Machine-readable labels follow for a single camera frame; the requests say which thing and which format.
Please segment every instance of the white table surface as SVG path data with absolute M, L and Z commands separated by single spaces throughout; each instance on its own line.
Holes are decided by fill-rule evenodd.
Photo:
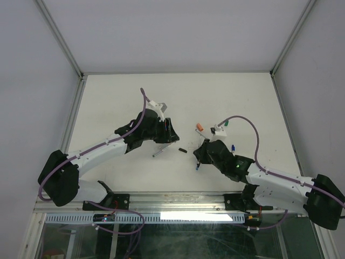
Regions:
M 199 145 L 199 122 L 204 134 L 231 115 L 249 118 L 260 134 L 259 161 L 269 168 L 300 175 L 278 99 L 268 73 L 128 74 L 88 76 L 75 123 L 70 151 L 89 146 L 128 124 L 142 110 L 140 87 L 151 100 L 165 102 L 164 113 L 180 137 L 162 154 L 153 141 L 130 153 L 108 160 L 82 176 L 102 180 L 114 191 L 216 192 L 238 191 L 236 183 L 212 165 L 195 170 L 192 154 Z M 253 158 L 256 138 L 241 120 L 229 122 L 225 143 L 235 154 Z

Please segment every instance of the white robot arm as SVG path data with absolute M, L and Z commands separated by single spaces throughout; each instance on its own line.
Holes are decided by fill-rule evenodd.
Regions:
M 116 129 L 107 139 L 68 154 L 60 150 L 54 151 L 38 178 L 40 198 L 52 200 L 56 206 L 63 206 L 71 201 L 93 201 L 104 207 L 110 206 L 114 193 L 104 182 L 88 182 L 79 178 L 104 161 L 140 147 L 145 140 L 163 144 L 180 139 L 170 118 L 164 118 L 163 112 L 167 106 L 150 101 L 145 95 L 144 99 L 145 102 L 148 101 L 150 109 L 145 108 L 136 119 Z M 42 197 L 42 189 L 51 199 Z
M 255 160 L 233 155 L 223 143 L 226 132 L 221 125 L 232 118 L 245 119 L 253 126 L 257 136 Z M 211 140 L 205 139 L 193 154 L 198 165 L 212 164 L 231 180 L 246 184 L 240 196 L 234 195 L 233 199 L 229 200 L 232 209 L 247 212 L 273 206 L 306 215 L 321 227 L 337 229 L 342 209 L 345 207 L 345 197 L 328 177 L 321 174 L 315 179 L 296 176 L 259 164 L 258 131 L 245 117 L 229 117 L 211 128 L 211 133 Z

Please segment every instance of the gray pen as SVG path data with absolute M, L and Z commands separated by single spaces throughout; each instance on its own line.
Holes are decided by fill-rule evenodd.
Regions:
M 195 129 L 195 131 L 196 131 L 197 133 L 199 133 L 200 136 L 202 136 L 204 139 L 207 139 L 207 138 L 208 138 L 208 137 L 206 137 L 203 133 L 201 133 L 197 128 Z
M 175 142 L 171 143 L 170 145 L 167 145 L 165 148 L 163 148 L 162 150 L 160 150 L 158 153 L 152 155 L 152 157 L 154 158 L 155 156 L 163 153 L 164 150 L 166 150 L 168 147 L 170 147 L 172 144 L 174 144 Z

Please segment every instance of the metal frame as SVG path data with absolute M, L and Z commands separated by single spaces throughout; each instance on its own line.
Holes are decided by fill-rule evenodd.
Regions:
M 74 248 L 74 241 L 75 241 L 75 236 L 77 231 L 76 230 L 71 230 L 71 235 L 70 236 L 70 240 L 68 242 L 68 248 L 67 248 L 67 252 L 66 252 L 66 259 L 72 259 L 72 252 L 73 252 L 73 248 Z
M 121 71 L 114 71 L 114 72 L 84 72 L 84 75 L 86 76 L 103 76 L 107 74 L 200 74 L 200 73 L 270 73 L 269 70 L 233 70 L 233 71 L 174 71 L 174 72 L 157 72 L 157 71 L 138 71 L 138 72 L 121 72 Z
M 129 193 L 129 209 L 140 213 L 159 213 L 163 211 L 197 211 L 208 213 L 243 213 L 238 210 L 225 210 L 225 192 L 118 192 Z M 53 202 L 37 199 L 34 213 L 90 213 L 82 210 L 82 202 L 70 202 L 57 207 Z M 263 211 L 263 213 L 284 213 L 283 209 Z
M 33 213 L 26 237 L 20 248 L 20 259 L 33 259 L 39 246 L 46 213 Z
M 341 259 L 339 251 L 335 245 L 332 233 L 328 229 L 314 225 L 315 236 L 318 237 L 318 243 L 326 259 Z
M 309 0 L 308 1 L 306 7 L 304 8 L 301 16 L 298 19 L 295 27 L 293 28 L 290 36 L 288 37 L 287 42 L 285 43 L 282 51 L 280 52 L 280 55 L 279 55 L 277 61 L 274 64 L 274 67 L 273 67 L 272 72 L 271 72 L 272 77 L 274 77 L 274 75 L 277 72 L 280 64 L 282 63 L 282 61 L 286 57 L 287 53 L 291 49 L 292 45 L 296 41 L 298 33 L 300 32 L 300 30 L 303 27 L 305 21 L 307 20 L 310 12 L 313 10 L 313 7 L 315 6 L 316 2 L 317 2 L 317 0 Z
M 75 61 L 73 54 L 72 54 L 70 48 L 68 47 L 67 43 L 65 42 L 65 39 L 63 38 L 59 28 L 57 27 L 52 15 L 50 14 L 47 5 L 44 3 L 43 0 L 34 0 L 34 2 L 37 6 L 37 9 L 40 11 L 43 18 L 45 19 L 46 24 L 48 25 L 54 38 L 56 39 L 59 46 L 61 47 L 61 50 L 64 53 L 64 55 L 66 56 L 68 62 L 70 62 L 71 66 L 73 67 L 73 69 L 77 73 L 78 77 L 80 79 L 82 79 L 83 73 L 82 73 L 79 65 Z
M 119 224 L 114 224 L 114 232 L 119 231 Z M 110 258 L 115 258 L 116 256 L 116 249 L 118 246 L 118 235 L 113 234 L 113 239 L 112 239 L 112 248 L 110 250 Z
M 282 259 L 288 259 L 286 246 L 284 242 L 284 236 L 282 234 L 281 226 L 277 226 L 278 241 L 281 250 Z
M 68 115 L 68 120 L 66 123 L 66 129 L 61 139 L 60 150 L 64 153 L 67 153 L 68 148 L 71 143 L 72 133 L 73 133 L 75 121 L 77 119 L 77 115 L 78 115 L 78 111 L 79 111 L 79 107 L 80 107 L 80 103 L 82 99 L 82 94 L 84 93 L 86 80 L 87 80 L 87 76 L 83 76 L 81 79 L 79 79 L 78 86 L 75 90 L 73 103 L 72 103 L 70 113 Z

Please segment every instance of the purple cable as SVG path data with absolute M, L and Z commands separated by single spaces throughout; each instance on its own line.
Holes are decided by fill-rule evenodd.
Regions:
M 136 250 L 137 246 L 139 245 L 140 239 L 141 239 L 141 232 L 138 232 L 138 234 L 134 237 L 134 240 L 136 239 L 136 237 L 138 237 L 138 240 L 136 241 L 134 248 L 128 253 L 128 256 L 130 256 L 131 253 L 133 253 Z
M 141 219 L 142 219 L 142 224 L 139 226 L 139 228 L 137 230 L 134 230 L 132 232 L 117 232 L 117 231 L 111 231 L 109 229 L 106 229 L 104 227 L 101 227 L 100 225 L 97 225 L 95 224 L 97 227 L 99 227 L 100 229 L 106 231 L 106 232 L 109 232 L 109 233 L 112 233 L 112 234 L 117 234 L 117 235 L 131 235 L 131 234 L 135 234 L 137 232 L 139 232 L 145 225 L 145 218 L 143 215 L 141 215 L 139 212 L 135 212 L 133 210 L 124 210 L 124 209 L 112 209 L 112 208 L 107 208 L 107 207 L 103 207 L 103 206 L 100 206 L 98 205 L 97 203 L 93 202 L 93 201 L 88 201 L 88 203 L 92 204 L 93 206 L 95 207 L 98 207 L 100 209 L 103 209 L 103 210 L 108 210 L 108 211 L 111 211 L 111 212 L 125 212 L 125 213 L 133 213 L 133 214 L 136 214 L 138 215 Z
M 131 249 L 133 244 L 134 244 L 134 241 L 136 240 L 136 238 L 138 238 L 137 241 L 136 241 L 136 244 L 135 244 L 134 248 Z M 129 246 L 127 248 L 127 252 L 125 253 L 123 259 L 127 259 L 131 255 L 131 253 L 133 253 L 135 251 L 136 247 L 140 243 L 140 239 L 141 239 L 141 232 L 137 232 L 135 234 L 134 238 L 133 238 L 133 235 L 130 236 Z
M 302 183 L 301 181 L 299 181 L 297 179 L 294 179 L 294 178 L 291 178 L 291 177 L 288 177 L 288 176 L 284 176 L 284 175 L 280 175 L 280 174 L 277 174 L 275 172 L 266 171 L 266 169 L 263 166 L 261 166 L 259 161 L 258 161 L 258 152 L 259 152 L 259 144 L 260 144 L 259 132 L 258 132 L 257 128 L 255 127 L 255 125 L 249 119 L 247 119 L 246 117 L 241 116 L 241 115 L 234 115 L 234 116 L 228 117 L 226 120 L 223 120 L 217 126 L 220 127 L 222 124 L 226 123 L 228 120 L 231 120 L 231 119 L 234 119 L 234 118 L 244 119 L 245 121 L 247 121 L 253 127 L 253 129 L 255 131 L 255 134 L 256 134 L 256 137 L 257 137 L 257 146 L 255 148 L 254 159 L 255 159 L 256 165 L 262 171 L 266 172 L 267 174 L 271 174 L 273 176 L 276 176 L 276 177 L 279 177 L 279 178 L 282 178 L 282 179 L 285 179 L 285 180 L 288 180 L 288 181 L 291 181 L 291 182 L 294 182 L 294 183 L 298 183 L 299 185 L 305 185 L 305 186 L 307 186 L 307 187 L 309 187 L 311 189 L 317 190 L 318 192 L 323 193 L 324 195 L 326 195 L 326 196 L 332 198 L 333 200 L 335 200 L 337 203 L 339 203 L 345 209 L 345 203 L 343 203 L 341 200 L 339 200 L 337 197 L 335 197 L 331 193 L 329 193 L 329 192 L 327 192 L 325 190 L 322 190 L 319 187 L 310 185 L 308 183 Z
M 141 93 L 142 93 L 142 95 L 143 95 L 143 98 L 144 98 L 144 106 L 143 106 L 142 113 L 141 113 L 141 116 L 140 116 L 140 119 L 139 119 L 138 123 L 137 123 L 137 124 L 134 126 L 134 128 L 132 128 L 129 132 L 127 132 L 126 134 L 124 134 L 124 135 L 122 135 L 122 136 L 120 136 L 120 137 L 118 137 L 118 138 L 115 138 L 115 139 L 110 140 L 109 143 L 113 143 L 113 142 L 115 142 L 115 141 L 118 141 L 118 140 L 120 140 L 120 139 L 123 139 L 123 138 L 125 138 L 126 136 L 132 134 L 132 133 L 139 127 L 140 123 L 142 122 L 142 120 L 143 120 L 143 118 L 144 118 L 144 115 L 145 115 L 146 101 L 148 100 L 148 98 L 146 97 L 146 94 L 145 94 L 145 91 L 144 91 L 143 88 L 140 88 L 140 91 L 141 91 Z M 80 153 L 80 156 L 85 155 L 85 154 L 87 154 L 87 153 L 89 153 L 89 152 L 91 152 L 91 151 L 93 151 L 93 150 L 95 150 L 95 149 L 97 149 L 97 148 L 99 148 L 99 147 L 102 147 L 102 146 L 104 146 L 104 145 L 106 145 L 106 144 L 107 144 L 107 143 L 104 142 L 104 143 L 100 143 L 100 144 L 98 144 L 98 145 L 96 145 L 96 146 L 94 146 L 94 147 L 91 147 L 91 148 L 89 148 L 88 150 L 85 150 L 84 152 L 81 152 L 81 153 Z M 65 160 L 64 162 L 62 162 L 61 164 L 59 164 L 56 168 L 54 168 L 53 171 L 51 171 L 51 172 L 44 178 L 44 180 L 42 181 L 42 183 L 40 184 L 39 189 L 38 189 L 38 197 L 39 197 L 41 200 L 43 200 L 43 201 L 51 201 L 51 200 L 52 200 L 52 199 L 46 199 L 46 198 L 44 198 L 44 197 L 42 196 L 42 190 L 43 190 L 44 185 L 47 183 L 48 179 L 49 179 L 57 170 L 59 170 L 60 168 L 62 168 L 62 166 L 64 166 L 65 164 L 67 164 L 68 162 L 71 162 L 72 160 L 74 160 L 74 159 L 76 159 L 76 158 L 77 158 L 77 156 L 73 156 L 73 157 L 71 157 L 71 158 Z

